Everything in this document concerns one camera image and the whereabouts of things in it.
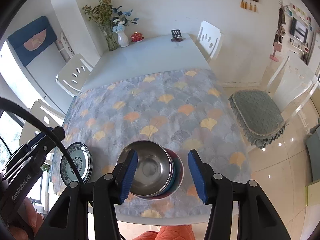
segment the hand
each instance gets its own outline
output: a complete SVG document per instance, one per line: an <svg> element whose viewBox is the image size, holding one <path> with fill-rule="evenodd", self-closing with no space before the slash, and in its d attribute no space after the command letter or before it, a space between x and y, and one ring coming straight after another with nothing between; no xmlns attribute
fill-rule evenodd
<svg viewBox="0 0 320 240"><path fill-rule="evenodd" d="M23 201L26 206L26 212L28 217L28 224L32 227L33 233L36 235L39 228L43 223L42 215L38 214L33 207L31 201L28 198L25 198ZM15 226L9 226L9 231L16 240L28 240L28 234L21 228Z"/></svg>

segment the chair seat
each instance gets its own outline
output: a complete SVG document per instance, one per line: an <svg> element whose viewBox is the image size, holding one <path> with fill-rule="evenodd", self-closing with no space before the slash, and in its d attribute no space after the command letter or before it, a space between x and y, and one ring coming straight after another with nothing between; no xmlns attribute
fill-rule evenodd
<svg viewBox="0 0 320 240"><path fill-rule="evenodd" d="M229 97L229 102L251 145L262 149L284 133L286 123L266 92L237 91Z"/></svg>

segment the orange pants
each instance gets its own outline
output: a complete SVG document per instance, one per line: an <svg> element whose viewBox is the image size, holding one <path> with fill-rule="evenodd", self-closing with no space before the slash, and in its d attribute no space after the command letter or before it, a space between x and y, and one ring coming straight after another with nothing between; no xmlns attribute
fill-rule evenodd
<svg viewBox="0 0 320 240"><path fill-rule="evenodd" d="M195 240L191 225L162 226L159 232L147 231L133 240Z"/></svg>

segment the patterned tablecloth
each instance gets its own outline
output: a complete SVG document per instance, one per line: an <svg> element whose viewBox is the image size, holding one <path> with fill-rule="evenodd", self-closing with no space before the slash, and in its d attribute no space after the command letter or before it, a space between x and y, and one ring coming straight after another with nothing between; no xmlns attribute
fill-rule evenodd
<svg viewBox="0 0 320 240"><path fill-rule="evenodd" d="M228 179L242 183L250 179L236 119L210 70L156 73L82 92L70 106L63 127L66 147L79 141L92 153L90 182L111 172L122 149L137 140L155 141L182 159L184 178L174 194L155 201L130 194L116 206L117 214L153 218L208 216L211 206L198 198L188 169L191 149ZM52 182L58 194L65 188L60 160L58 151L52 167Z"/></svg>

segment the television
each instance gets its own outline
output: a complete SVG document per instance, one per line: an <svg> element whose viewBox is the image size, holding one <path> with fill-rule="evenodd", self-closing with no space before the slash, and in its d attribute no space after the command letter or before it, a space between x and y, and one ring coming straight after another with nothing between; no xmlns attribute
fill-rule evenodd
<svg viewBox="0 0 320 240"><path fill-rule="evenodd" d="M296 18L293 18L290 34L299 39L301 42L306 43L308 28Z"/></svg>

